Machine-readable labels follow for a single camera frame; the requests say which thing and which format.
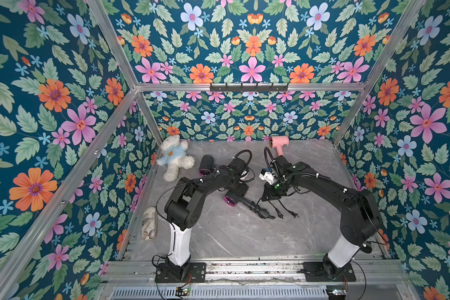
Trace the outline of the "dark grey hair dryer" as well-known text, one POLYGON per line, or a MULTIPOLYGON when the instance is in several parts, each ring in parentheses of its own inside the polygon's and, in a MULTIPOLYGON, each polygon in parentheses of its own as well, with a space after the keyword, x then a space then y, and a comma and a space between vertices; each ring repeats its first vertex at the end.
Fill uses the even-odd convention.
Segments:
POLYGON ((211 155, 204 155, 199 165, 199 175, 205 177, 213 172, 215 160, 211 155))
POLYGON ((224 197, 226 203, 230 206, 237 206, 237 204, 241 203, 246 206, 250 211, 258 215, 262 219, 275 219, 266 209, 262 208, 259 204, 254 201, 250 201, 243 196, 238 196, 232 191, 228 191, 224 197))

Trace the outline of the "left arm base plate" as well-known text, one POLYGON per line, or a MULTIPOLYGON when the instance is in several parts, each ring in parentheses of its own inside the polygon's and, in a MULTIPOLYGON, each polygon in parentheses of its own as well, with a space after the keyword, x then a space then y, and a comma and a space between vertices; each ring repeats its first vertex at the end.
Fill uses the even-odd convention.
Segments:
POLYGON ((159 263, 154 279, 155 283, 204 283, 206 276, 205 262, 189 262, 176 266, 171 262, 159 263))

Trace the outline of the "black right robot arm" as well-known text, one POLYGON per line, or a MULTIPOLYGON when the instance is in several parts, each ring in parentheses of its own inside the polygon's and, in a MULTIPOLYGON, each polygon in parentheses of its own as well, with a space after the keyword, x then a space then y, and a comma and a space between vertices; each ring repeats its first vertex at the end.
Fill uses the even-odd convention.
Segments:
POLYGON ((262 201, 279 201, 290 190, 308 190, 340 213, 341 235, 322 260, 324 269, 338 271, 348 265, 360 248, 383 227, 383 219, 372 192, 346 187, 304 162, 291 164, 278 156, 263 168, 259 178, 265 181, 262 201))

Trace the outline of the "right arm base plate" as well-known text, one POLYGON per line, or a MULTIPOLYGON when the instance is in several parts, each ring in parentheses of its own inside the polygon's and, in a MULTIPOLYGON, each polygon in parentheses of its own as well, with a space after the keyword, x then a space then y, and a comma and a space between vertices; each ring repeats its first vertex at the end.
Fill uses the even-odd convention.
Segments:
POLYGON ((305 275, 307 282, 356 282, 351 263, 337 268, 330 262, 304 262, 301 273, 305 275))

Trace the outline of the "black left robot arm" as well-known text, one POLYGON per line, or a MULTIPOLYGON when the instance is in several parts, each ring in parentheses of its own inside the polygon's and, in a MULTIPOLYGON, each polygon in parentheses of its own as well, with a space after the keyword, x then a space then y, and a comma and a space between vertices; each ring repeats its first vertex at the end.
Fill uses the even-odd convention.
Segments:
POLYGON ((244 177, 250 170, 249 163, 235 156, 229 164, 217 165, 212 156, 206 155, 199 165, 199 178, 179 180, 164 208, 171 230, 167 261, 172 266, 183 268, 190 263, 191 230, 210 194, 220 189, 246 193, 248 186, 244 177))

